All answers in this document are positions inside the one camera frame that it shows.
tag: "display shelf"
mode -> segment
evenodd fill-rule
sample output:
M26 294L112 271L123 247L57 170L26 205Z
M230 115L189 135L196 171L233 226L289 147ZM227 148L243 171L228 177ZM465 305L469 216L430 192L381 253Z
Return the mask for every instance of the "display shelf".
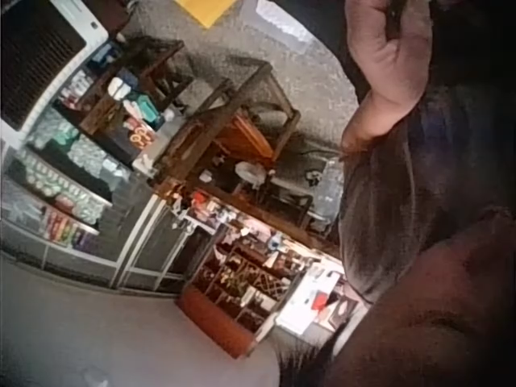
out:
M58 214L60 214L61 216L65 217L65 218L71 220L72 222L75 222L77 224L77 226L80 227L82 230L89 232L90 234L93 234L93 235L99 234L99 231L96 227L87 225L87 224L83 223L81 220L79 220L78 218L76 218L75 216L73 216L72 214L67 214L63 210L59 210L48 199L42 198L32 188L27 187L27 185L23 184L20 181L16 181L16 179L13 178L12 176L7 175L7 177L14 185L16 185L19 189L21 189L26 195L30 196L31 198L34 198L35 200L37 200L39 202L42 202L45 206L51 207L53 211L57 212Z
M83 184L81 184L77 179L72 178L68 174L60 171L57 167L54 167L52 164L47 162L41 155L38 154L36 150L34 150L32 147L27 146L25 147L25 150L27 153L29 153L31 156L33 156L35 159L38 160L41 164L43 164L48 169L52 170L53 172L57 173L60 177L63 177L64 179L68 180L69 182L73 183L74 185L78 186L80 189L84 190L89 196L93 197L95 200L102 203L104 206L112 207L113 203L111 203L106 198L102 197L101 195L93 192L91 189L85 187Z

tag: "hand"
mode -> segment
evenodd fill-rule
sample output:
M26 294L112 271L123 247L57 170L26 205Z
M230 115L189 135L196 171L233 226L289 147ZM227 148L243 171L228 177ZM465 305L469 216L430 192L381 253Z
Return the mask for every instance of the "hand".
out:
M406 0L399 34L386 35L390 0L347 0L347 45L381 110L407 115L428 82L431 19L428 0Z

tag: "yellow paper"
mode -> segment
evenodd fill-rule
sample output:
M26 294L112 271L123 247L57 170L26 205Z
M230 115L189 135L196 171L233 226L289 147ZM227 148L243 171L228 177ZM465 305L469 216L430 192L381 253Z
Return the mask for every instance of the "yellow paper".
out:
M210 28L236 0L176 0L205 28Z

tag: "vent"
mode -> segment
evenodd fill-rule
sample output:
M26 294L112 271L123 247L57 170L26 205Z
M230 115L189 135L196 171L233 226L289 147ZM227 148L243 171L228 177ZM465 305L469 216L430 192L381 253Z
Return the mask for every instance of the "vent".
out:
M2 15L2 119L19 131L32 107L85 41L48 0Z

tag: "wall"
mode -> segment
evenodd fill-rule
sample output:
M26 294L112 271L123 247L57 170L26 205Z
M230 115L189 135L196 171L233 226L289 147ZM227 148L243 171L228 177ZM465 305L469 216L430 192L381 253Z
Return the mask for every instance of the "wall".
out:
M172 300L65 285L2 259L5 385L87 386L100 369L114 387L276 386L273 349L233 360Z

